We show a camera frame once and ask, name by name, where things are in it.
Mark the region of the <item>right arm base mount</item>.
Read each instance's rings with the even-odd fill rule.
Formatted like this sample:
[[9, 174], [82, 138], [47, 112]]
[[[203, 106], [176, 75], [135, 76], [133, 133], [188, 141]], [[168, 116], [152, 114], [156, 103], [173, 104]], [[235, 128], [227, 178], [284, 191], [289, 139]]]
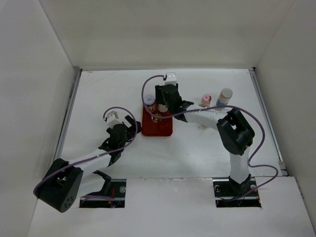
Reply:
[[241, 197], [255, 186], [256, 181], [251, 179], [249, 184], [246, 185], [245, 191], [239, 193], [238, 191], [232, 189], [228, 179], [214, 179], [213, 188], [216, 207], [261, 207], [261, 201], [257, 191]]

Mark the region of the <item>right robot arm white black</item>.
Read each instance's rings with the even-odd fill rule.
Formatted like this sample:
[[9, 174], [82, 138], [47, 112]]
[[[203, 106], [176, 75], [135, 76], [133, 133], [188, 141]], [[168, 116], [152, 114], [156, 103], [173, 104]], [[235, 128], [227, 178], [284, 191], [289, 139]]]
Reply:
[[240, 110], [207, 110], [183, 100], [178, 85], [157, 85], [155, 90], [158, 103], [166, 106], [177, 120], [197, 123], [219, 132], [223, 146], [230, 154], [229, 190], [237, 196], [245, 192], [251, 179], [248, 159], [255, 132]]

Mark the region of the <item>white cap red label jar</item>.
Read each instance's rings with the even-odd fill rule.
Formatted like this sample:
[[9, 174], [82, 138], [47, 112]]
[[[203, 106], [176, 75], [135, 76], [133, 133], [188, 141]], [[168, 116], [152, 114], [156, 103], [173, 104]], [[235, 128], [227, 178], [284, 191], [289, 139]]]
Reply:
[[144, 104], [149, 112], [153, 113], [156, 109], [156, 98], [153, 94], [144, 96]]

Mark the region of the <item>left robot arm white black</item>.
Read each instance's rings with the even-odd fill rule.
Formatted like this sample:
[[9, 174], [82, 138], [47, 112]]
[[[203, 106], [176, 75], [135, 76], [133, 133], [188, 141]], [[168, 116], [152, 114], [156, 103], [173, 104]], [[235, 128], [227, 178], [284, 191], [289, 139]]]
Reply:
[[84, 177], [95, 174], [101, 177], [94, 184], [94, 192], [79, 198], [80, 208], [123, 208], [125, 206], [126, 181], [112, 179], [102, 168], [114, 165], [124, 149], [141, 132], [141, 123], [125, 116], [129, 123], [117, 116], [107, 117], [109, 137], [93, 153], [66, 161], [56, 159], [44, 178], [33, 190], [34, 195], [60, 213], [70, 209], [77, 198]]

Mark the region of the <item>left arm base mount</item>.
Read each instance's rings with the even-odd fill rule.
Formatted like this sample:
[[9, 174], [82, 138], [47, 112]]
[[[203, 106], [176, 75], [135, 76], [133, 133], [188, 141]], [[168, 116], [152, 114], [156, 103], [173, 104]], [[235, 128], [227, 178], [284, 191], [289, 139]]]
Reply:
[[101, 190], [88, 193], [80, 198], [79, 208], [124, 208], [126, 179], [112, 179], [106, 173], [96, 170], [93, 174], [104, 180]]

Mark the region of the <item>silver cap tall bottle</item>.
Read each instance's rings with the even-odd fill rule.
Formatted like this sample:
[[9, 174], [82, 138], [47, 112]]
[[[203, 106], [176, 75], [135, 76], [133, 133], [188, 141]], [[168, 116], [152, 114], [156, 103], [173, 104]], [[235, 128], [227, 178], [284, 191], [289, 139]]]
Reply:
[[168, 108], [166, 105], [163, 105], [163, 104], [158, 104], [158, 110], [159, 112], [161, 113], [166, 113], [168, 111]]

